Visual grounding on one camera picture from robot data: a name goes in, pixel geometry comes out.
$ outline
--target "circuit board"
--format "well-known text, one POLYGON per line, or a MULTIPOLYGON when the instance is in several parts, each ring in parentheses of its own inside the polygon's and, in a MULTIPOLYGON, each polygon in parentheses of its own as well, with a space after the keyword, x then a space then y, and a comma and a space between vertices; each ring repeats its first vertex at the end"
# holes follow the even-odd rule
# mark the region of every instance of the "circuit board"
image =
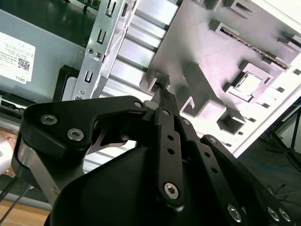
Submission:
POLYGON ((88 7, 91 7, 95 10, 99 9, 99 5, 100 5, 100 0, 77 0, 83 4, 85 4, 88 7))

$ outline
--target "qr code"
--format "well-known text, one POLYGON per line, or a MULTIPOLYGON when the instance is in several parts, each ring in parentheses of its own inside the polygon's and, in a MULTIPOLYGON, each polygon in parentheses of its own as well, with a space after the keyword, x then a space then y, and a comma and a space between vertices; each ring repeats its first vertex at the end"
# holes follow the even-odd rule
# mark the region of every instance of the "qr code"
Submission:
POLYGON ((18 60, 18 68, 22 68, 25 71, 29 71, 29 62, 26 60, 22 60, 19 58, 18 60))

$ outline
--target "white sticker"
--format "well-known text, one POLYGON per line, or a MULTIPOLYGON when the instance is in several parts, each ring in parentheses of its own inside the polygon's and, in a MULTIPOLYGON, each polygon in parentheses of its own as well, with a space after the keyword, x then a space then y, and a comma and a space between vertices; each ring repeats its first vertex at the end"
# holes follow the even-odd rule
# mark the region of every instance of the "white sticker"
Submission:
POLYGON ((25 84, 32 80, 36 48, 0 32, 0 75, 25 84))

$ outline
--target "metal frame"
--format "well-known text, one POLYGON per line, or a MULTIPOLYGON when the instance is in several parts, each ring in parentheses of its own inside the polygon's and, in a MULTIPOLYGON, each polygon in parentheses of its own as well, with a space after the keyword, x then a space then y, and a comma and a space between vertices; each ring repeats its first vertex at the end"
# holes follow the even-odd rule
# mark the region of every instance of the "metal frame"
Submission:
POLYGON ((137 1, 101 1, 72 99, 99 97, 137 8, 137 1))

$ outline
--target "silver screw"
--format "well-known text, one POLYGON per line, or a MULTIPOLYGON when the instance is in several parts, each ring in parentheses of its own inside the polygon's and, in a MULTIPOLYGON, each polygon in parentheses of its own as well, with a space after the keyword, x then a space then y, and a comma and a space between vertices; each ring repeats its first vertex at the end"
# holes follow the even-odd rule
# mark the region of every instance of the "silver screw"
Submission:
POLYGON ((81 141, 84 138, 84 133, 80 129, 72 128, 68 130, 67 136, 70 140, 81 141))
POLYGON ((186 125, 188 125, 188 126, 190 125, 190 122, 187 119, 183 119, 183 121, 186 125))
POLYGON ((163 113, 166 114, 166 115, 169 115, 169 112, 165 109, 163 109, 163 113))
POLYGON ((172 183, 166 183, 164 185, 164 190, 168 197, 171 199, 177 199, 179 197, 179 191, 177 187, 172 183))
POLYGON ((278 214, 272 208, 268 207, 268 212, 275 221, 280 220, 278 214))
POLYGON ((287 220, 288 222, 291 221, 290 216, 289 216, 283 209, 280 209, 280 208, 279 208, 279 212, 280 212, 281 216, 283 216, 283 218, 284 218, 285 220, 287 220))
POLYGON ((230 216, 238 223, 241 222, 241 215, 238 212, 238 210, 232 206, 232 205, 228 205, 228 213, 230 214, 230 216))
POLYGON ((51 114, 44 114, 41 116, 41 122, 45 125, 54 125, 57 123, 57 118, 51 114))
POLYGON ((140 104, 139 102, 135 101, 134 104, 135 104, 137 107, 142 108, 142 104, 140 104))
POLYGON ((76 96, 76 97, 75 97, 75 100, 82 100, 82 99, 83 99, 82 96, 76 96))
POLYGON ((95 53, 95 56, 97 57, 97 58, 101 58, 101 54, 99 53, 99 52, 97 52, 97 53, 95 53))
POLYGON ((209 137, 209 140, 214 143, 214 144, 217 144, 216 140, 213 138, 213 137, 209 137))
POLYGON ((89 53, 89 54, 92 54, 93 52, 94 52, 94 51, 93 51, 92 48, 89 48, 89 49, 88 49, 88 53, 89 53))

